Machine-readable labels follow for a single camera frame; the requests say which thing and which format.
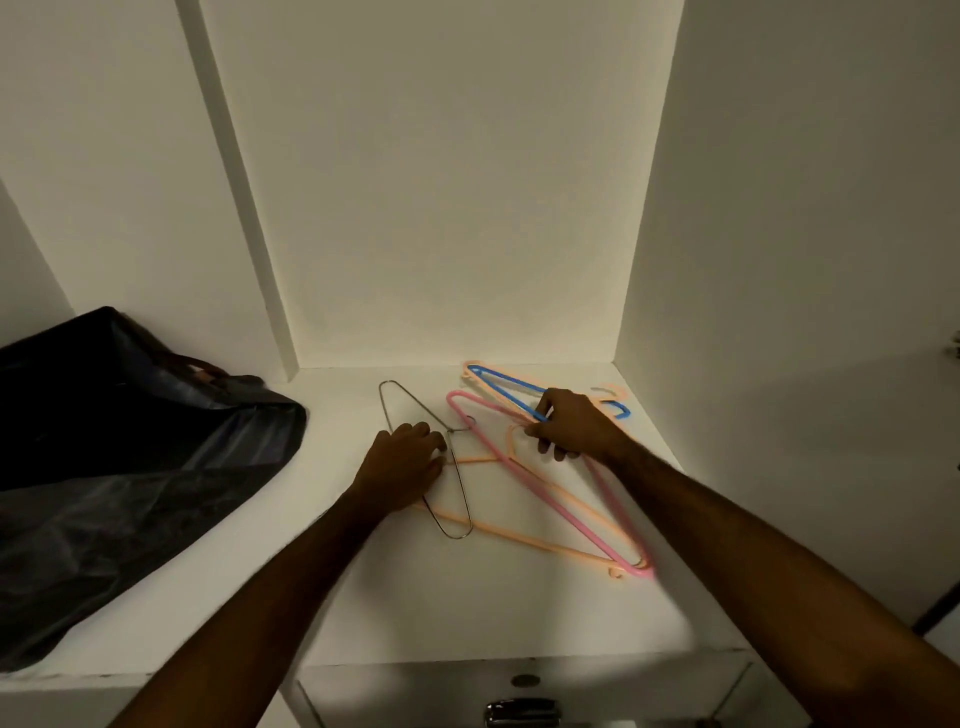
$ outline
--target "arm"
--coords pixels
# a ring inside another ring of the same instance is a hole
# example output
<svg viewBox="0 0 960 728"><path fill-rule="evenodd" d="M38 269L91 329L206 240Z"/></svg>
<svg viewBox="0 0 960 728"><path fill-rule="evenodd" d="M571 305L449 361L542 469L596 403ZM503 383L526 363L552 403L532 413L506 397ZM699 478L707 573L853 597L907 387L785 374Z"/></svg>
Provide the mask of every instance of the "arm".
<svg viewBox="0 0 960 728"><path fill-rule="evenodd" d="M582 395L548 390L540 452L610 468L806 710L831 726L960 725L960 667L839 571L632 441Z"/></svg>
<svg viewBox="0 0 960 728"><path fill-rule="evenodd" d="M111 728L253 728L347 564L439 477L437 449L446 442L427 423L380 432L340 499L187 640Z"/></svg>

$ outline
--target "hand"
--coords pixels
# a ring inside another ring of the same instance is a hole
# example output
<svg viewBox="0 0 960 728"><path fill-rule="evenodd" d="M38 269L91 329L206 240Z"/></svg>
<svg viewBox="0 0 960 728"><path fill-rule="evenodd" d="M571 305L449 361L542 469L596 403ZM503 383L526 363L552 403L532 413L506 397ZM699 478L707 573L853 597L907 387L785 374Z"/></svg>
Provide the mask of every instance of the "hand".
<svg viewBox="0 0 960 728"><path fill-rule="evenodd" d="M527 425L523 431L540 438L537 447L540 453L547 452L552 443L553 456L558 462L568 454L576 457L585 452L606 463L632 442L586 395L568 389L548 389L537 411L546 415L548 421Z"/></svg>
<svg viewBox="0 0 960 728"><path fill-rule="evenodd" d="M403 424L377 433L348 493L378 516L406 508L444 471L446 440L427 423Z"/></svg>

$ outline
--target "black plastic bag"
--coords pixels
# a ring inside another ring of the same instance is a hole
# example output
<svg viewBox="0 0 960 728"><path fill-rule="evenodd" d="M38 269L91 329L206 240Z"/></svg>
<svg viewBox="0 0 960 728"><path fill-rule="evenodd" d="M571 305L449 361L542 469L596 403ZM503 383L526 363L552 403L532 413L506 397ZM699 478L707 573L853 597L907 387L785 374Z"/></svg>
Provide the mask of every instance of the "black plastic bag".
<svg viewBox="0 0 960 728"><path fill-rule="evenodd" d="M302 406L113 308L0 349L0 671L190 546L293 457Z"/></svg>

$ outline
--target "forearm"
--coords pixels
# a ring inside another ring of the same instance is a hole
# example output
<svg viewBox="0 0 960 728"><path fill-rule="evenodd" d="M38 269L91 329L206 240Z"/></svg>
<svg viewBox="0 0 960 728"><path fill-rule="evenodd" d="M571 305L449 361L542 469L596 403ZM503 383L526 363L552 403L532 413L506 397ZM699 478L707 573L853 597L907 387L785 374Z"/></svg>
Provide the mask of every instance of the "forearm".
<svg viewBox="0 0 960 728"><path fill-rule="evenodd" d="M253 728L382 516L348 491L210 618L111 728Z"/></svg>
<svg viewBox="0 0 960 728"><path fill-rule="evenodd" d="M890 725L935 703L960 721L942 700L957 667L825 561L640 445L608 465L812 714Z"/></svg>

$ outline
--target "plastic hanger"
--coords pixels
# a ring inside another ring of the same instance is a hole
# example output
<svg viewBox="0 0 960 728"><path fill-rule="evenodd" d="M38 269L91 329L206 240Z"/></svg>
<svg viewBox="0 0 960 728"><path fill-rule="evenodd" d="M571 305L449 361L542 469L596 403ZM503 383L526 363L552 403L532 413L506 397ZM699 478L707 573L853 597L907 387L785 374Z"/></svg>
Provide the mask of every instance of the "plastic hanger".
<svg viewBox="0 0 960 728"><path fill-rule="evenodd" d="M550 492L553 493L556 497L558 497L561 500L566 500L567 502L572 503L576 507L589 513L594 519L603 523L609 530L615 532L625 542L633 544L639 553L639 561L636 562L634 566L637 567L638 569L647 569L648 564L646 561L646 556L643 553L643 548L639 543L638 536L636 535L636 533L634 535L631 535L630 533L625 531L620 526L619 523L608 518L603 513L596 510L589 504L583 502L578 497L570 493L563 486L558 485L552 480L547 479L546 477L544 477L543 475L535 471L533 468L523 463L516 456L516 447L515 447L516 442L514 440L514 433L521 427L523 427L523 425L514 424L514 425L510 425L507 428L507 457L509 457L511 460L517 463L521 468L529 472L533 477L539 479L543 483L543 485L546 488L548 488ZM466 458L459 459L459 463L461 465L465 465L466 463L487 463L487 462L499 462L499 458L497 458L496 455L489 454L489 455L482 455L479 457L473 457L470 459L466 459ZM450 521L459 522L459 523L466 522L461 517L451 516L450 514L447 514L445 512L435 510L435 513L442 519L448 519ZM619 564L614 562L612 559L605 558L603 556L597 556L595 554L588 553L586 551L581 551L577 548L560 546L559 544L554 544L548 541L544 541L542 539L537 539L531 536L527 536L522 533L517 533L516 531L511 531L509 529L506 529L491 523L474 522L474 526L477 528L477 530L491 533L494 536L499 536L500 538L507 539L508 541L517 541L521 544L532 546L534 548L540 548L545 551L553 551L563 556L572 556L574 558L584 559L587 561L591 561L595 564L605 566L608 568L608 572L610 573L610 576L612 576L613 578L619 579L623 576L623 569L620 567Z"/></svg>
<svg viewBox="0 0 960 728"><path fill-rule="evenodd" d="M510 470L511 473L513 473L520 480L520 482L526 485L527 488L529 488L530 491L534 493L534 495L539 497L547 505L549 505L551 508L557 511L557 513L559 513L564 519L570 522L574 528L576 528L578 531L584 534L584 536L586 536L595 546L597 546L597 548L599 548L601 551L607 554L607 556L612 561L614 561L621 569L623 569L624 571L626 571L627 573L633 576L653 575L653 568L650 564L649 559L646 557L645 550L643 549L640 539L636 534L631 534L631 538L634 541L637 549L642 554L642 559L637 565L631 564L623 556L617 553L603 539L601 539L596 533L594 533L592 529L590 529L585 523L583 523L580 519L578 519L576 516L570 513L570 511L567 510L567 508L562 503L560 503L556 498L554 498L550 493L550 491L554 489L548 488L545 484L549 481L547 481L542 476L539 476L538 474L533 473L529 468L526 468L525 466L518 464L515 460L512 460L507 455L507 453L499 449L493 443L493 441L486 435L486 433L484 433L484 431L480 428L477 422L463 410L460 404L456 401L457 399L470 400L476 404L480 404L481 406L487 407L497 412L501 412L507 415L508 417L513 418L514 420L529 422L528 418L524 417L523 415L516 412L515 410L509 409L508 407L505 407L500 404L494 404L492 402L484 400L482 397L474 395L470 392L465 392L463 390L455 390L446 395L447 404L449 404L450 407L453 409L453 411L457 413L457 415L461 418L461 420L463 420L464 425L466 425L473 432L473 434L476 435L477 438L479 438L479 440L485 446L487 446L487 448L496 456L496 459L499 460L508 470ZM600 489L601 497L603 498L607 506L611 509L611 511L614 513L614 516L621 519L625 524L632 526L630 519L627 516L626 510L623 508L620 501L616 498L616 495L611 490L610 485L608 485L607 481L600 474L599 470L596 467L596 464L593 463L593 461L587 457L584 457L584 462L590 475L593 477L594 481L596 482L597 487ZM498 528L498 530L500 531L506 530L506 529L499 529L499 527L497 526L495 526L495 528ZM511 533L512 535L522 536L522 534L515 534L513 532ZM530 539L530 537L523 537L523 539L526 539L527 541L538 541L537 539Z"/></svg>
<svg viewBox="0 0 960 728"><path fill-rule="evenodd" d="M482 361L466 361L464 362L463 368L463 377L474 382L481 390L488 392L493 396L495 400L500 401L507 406L519 407L522 411L526 412L527 415L534 418L535 420L544 421L546 418L541 415L536 409L531 407L525 401L518 399L510 392L506 391L503 387L487 380L486 376L495 376L497 378L503 379L504 381L509 381L512 384L515 384L520 387L531 390L538 394L543 394L546 392L548 387L537 384L535 382L525 381L518 376L507 374L506 372L501 372L492 367L488 366ZM603 389L609 392L605 397L597 395L588 395L590 401L593 402L593 405L596 406L600 411L604 412L608 417L612 417L615 420L623 420L624 418L630 417L630 409L620 400L625 400L627 393L623 387L617 386L615 384L604 384L597 389ZM603 404L608 404L617 410L619 410L615 415L611 415L609 409L601 406Z"/></svg>

